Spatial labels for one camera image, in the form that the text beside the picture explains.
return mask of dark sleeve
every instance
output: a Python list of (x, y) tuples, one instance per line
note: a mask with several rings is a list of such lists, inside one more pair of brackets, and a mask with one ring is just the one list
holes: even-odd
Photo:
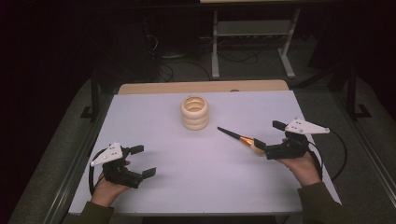
[(337, 203), (323, 182), (298, 189), (306, 224), (349, 224), (352, 216)]
[(77, 224), (107, 224), (113, 215), (114, 208), (103, 207), (96, 203), (87, 202), (78, 217)]

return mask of white bracket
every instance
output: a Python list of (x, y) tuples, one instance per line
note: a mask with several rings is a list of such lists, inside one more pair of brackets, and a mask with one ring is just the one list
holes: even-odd
[(119, 142), (115, 142), (103, 151), (95, 160), (93, 160), (91, 162), (91, 166), (114, 161), (120, 158), (122, 158), (121, 145)]
[(308, 134), (308, 133), (329, 133), (328, 128), (320, 127), (303, 119), (295, 119), (285, 128), (286, 132)]

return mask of floor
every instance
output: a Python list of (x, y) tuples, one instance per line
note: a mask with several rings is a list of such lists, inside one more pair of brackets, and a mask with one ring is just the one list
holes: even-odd
[[(231, 49), (222, 51), (219, 59), (220, 80), (284, 79), (291, 87), (319, 72), (306, 66), (317, 44), (314, 38), (297, 39), (290, 45), (288, 55), (296, 74), (295, 79), (286, 77), (277, 55), (276, 48), (282, 40), (274, 40), (269, 45), (268, 41), (272, 40), (254, 41), (258, 41), (254, 48), (243, 49), (245, 46), (233, 45)], [(208, 48), (203, 50), (199, 59), (170, 52), (177, 57), (162, 60), (161, 75), (157, 81), (208, 81), (210, 52)], [(396, 123), (376, 100), (370, 86), (360, 79), (357, 83), (357, 104), (365, 105), (372, 117), (353, 121), (345, 109), (346, 91), (331, 92), (326, 88), (331, 77), (325, 77), (308, 88), (294, 90), (294, 93), (307, 120), (330, 127), (346, 144), (346, 167), (333, 182), (340, 199), (356, 223), (395, 223), (396, 203), (394, 198), (389, 197), (389, 189), (395, 189), (391, 181), (396, 176)], [(100, 95), (101, 113), (106, 111), (110, 101), (111, 96)], [(67, 214), (67, 207), (88, 159), (87, 155), (77, 155), (80, 150), (90, 147), (101, 122), (101, 116), (96, 122), (80, 117), (84, 108), (90, 105), (91, 83), (87, 81), (67, 109), (9, 223), (73, 223), (76, 219), (76, 216)], [(314, 140), (330, 175), (335, 175), (344, 160), (341, 142), (334, 135), (314, 135)], [(276, 219), (278, 223), (302, 223), (300, 215)], [(140, 222), (141, 217), (117, 214), (111, 221)]]

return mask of dark background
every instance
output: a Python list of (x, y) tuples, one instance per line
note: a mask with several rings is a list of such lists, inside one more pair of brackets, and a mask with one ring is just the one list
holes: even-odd
[[(93, 70), (98, 71), (100, 84), (106, 91), (123, 82), (150, 82), (156, 77), (155, 63), (147, 53), (146, 38), (141, 32), (145, 28), (140, 23), (143, 16), (127, 13), (108, 17), (74, 10), (81, 2), (7, 0), (0, 3), (3, 142), (0, 223), (9, 219), (64, 112)], [(310, 64), (313, 67), (325, 69), (348, 55), (358, 75), (374, 88), (379, 101), (396, 119), (396, 13), (388, 2), (306, 7), (295, 37), (320, 37)], [(207, 12), (187, 13), (191, 16), (179, 22), (175, 13), (157, 13), (150, 21), (150, 31), (166, 39), (170, 33), (167, 31), (177, 33), (186, 30), (186, 24), (199, 25), (199, 29), (191, 29), (193, 26), (188, 29), (182, 38), (184, 42), (168, 37), (169, 44), (178, 43), (182, 50), (199, 56), (193, 43), (211, 29), (211, 20), (201, 18), (202, 13)], [(123, 27), (134, 32), (124, 34)], [(112, 54), (104, 55), (90, 36)], [(126, 41), (129, 37), (140, 44), (131, 45)], [(134, 60), (140, 61), (128, 63), (130, 59), (122, 56), (124, 48), (133, 49), (138, 55)], [(103, 67), (103, 62), (110, 65)]]

